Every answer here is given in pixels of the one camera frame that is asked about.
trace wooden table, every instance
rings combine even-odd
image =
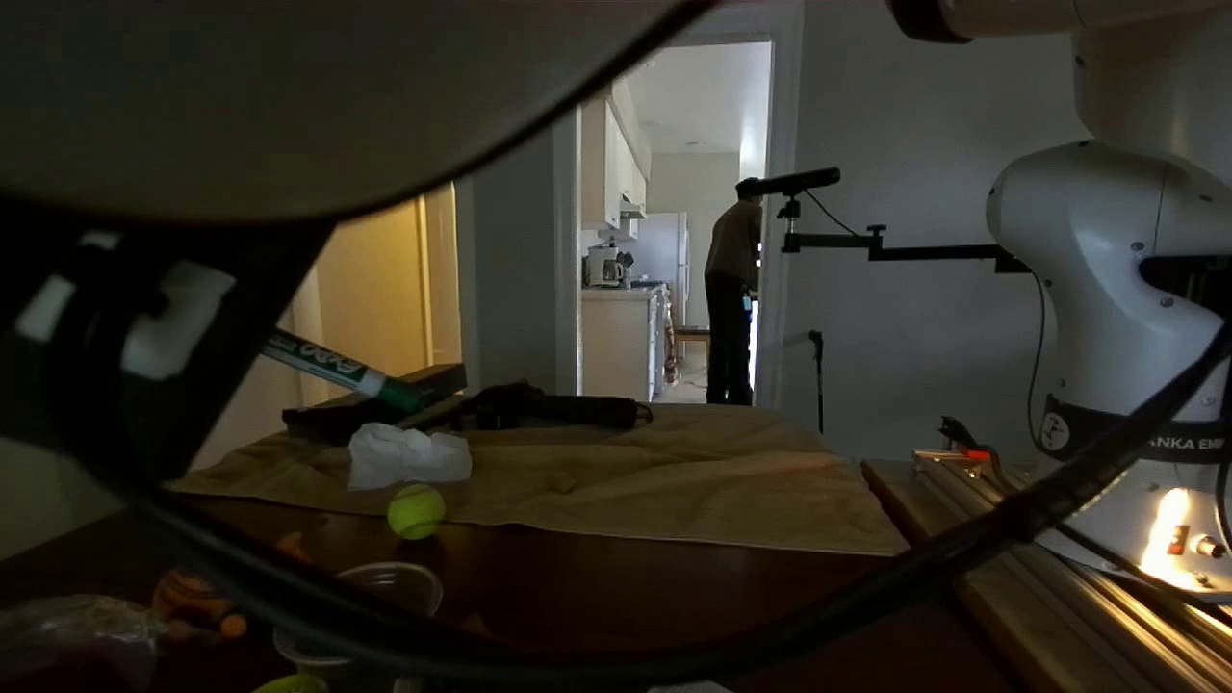
[[[547,535],[524,526],[443,526],[430,544],[397,544],[382,521],[329,517],[256,501],[205,501],[210,513],[260,539],[305,531],[321,565],[343,570],[371,560],[430,565],[447,601],[443,625],[480,625],[524,652],[654,652],[710,644],[770,625],[808,601],[865,579],[880,560],[785,555],[744,548],[682,548],[634,539]],[[154,579],[175,560],[128,513],[0,562],[0,610],[57,596],[113,594],[152,601]],[[61,689],[103,689],[99,670],[57,676]],[[271,647],[271,629],[213,652],[170,652],[154,689],[256,689],[289,662]],[[865,625],[826,652],[728,683],[732,689],[1013,689],[995,647],[942,596]]]

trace floor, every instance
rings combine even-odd
[[[710,363],[710,335],[687,330],[677,335],[677,377],[663,388],[663,404],[704,404],[704,363]]]

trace pants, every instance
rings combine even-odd
[[[710,306],[710,404],[752,404],[754,392],[749,386],[749,335],[752,317],[744,309],[744,277],[704,272],[704,306]]]

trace man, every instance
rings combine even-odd
[[[749,386],[749,298],[759,289],[761,191],[754,182],[737,186],[737,204],[715,221],[704,257],[710,306],[710,404],[752,404]]]

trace tennis ball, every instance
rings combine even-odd
[[[388,501],[385,521],[397,539],[427,539],[447,521],[447,498],[430,487],[410,487]]]

